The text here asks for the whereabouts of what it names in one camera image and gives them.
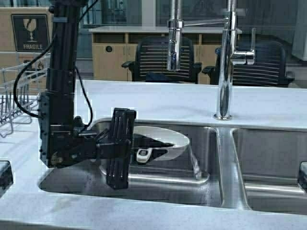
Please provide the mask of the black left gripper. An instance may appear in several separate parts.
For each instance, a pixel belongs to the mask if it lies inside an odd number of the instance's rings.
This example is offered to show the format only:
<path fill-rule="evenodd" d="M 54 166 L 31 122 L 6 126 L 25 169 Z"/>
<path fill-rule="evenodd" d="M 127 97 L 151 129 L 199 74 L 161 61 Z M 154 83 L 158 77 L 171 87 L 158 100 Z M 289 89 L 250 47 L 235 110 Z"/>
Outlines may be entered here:
<path fill-rule="evenodd" d="M 96 133 L 78 125 L 76 133 L 53 133 L 49 167 L 65 168 L 85 160 L 106 160 L 106 184 L 114 190 L 128 188 L 134 145 L 136 111 L 115 108 L 110 126 Z"/>

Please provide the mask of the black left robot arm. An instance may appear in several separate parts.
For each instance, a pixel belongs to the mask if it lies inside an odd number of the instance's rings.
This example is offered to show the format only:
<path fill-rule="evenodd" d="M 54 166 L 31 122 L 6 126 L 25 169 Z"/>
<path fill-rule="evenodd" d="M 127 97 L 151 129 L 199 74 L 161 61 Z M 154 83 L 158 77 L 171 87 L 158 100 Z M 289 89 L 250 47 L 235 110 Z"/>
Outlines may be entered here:
<path fill-rule="evenodd" d="M 136 111 L 113 110 L 110 127 L 95 133 L 74 115 L 76 57 L 81 9 L 86 0 L 53 0 L 53 39 L 46 90 L 40 94 L 40 159 L 49 168 L 65 168 L 90 159 L 106 160 L 106 184 L 126 189 Z"/>

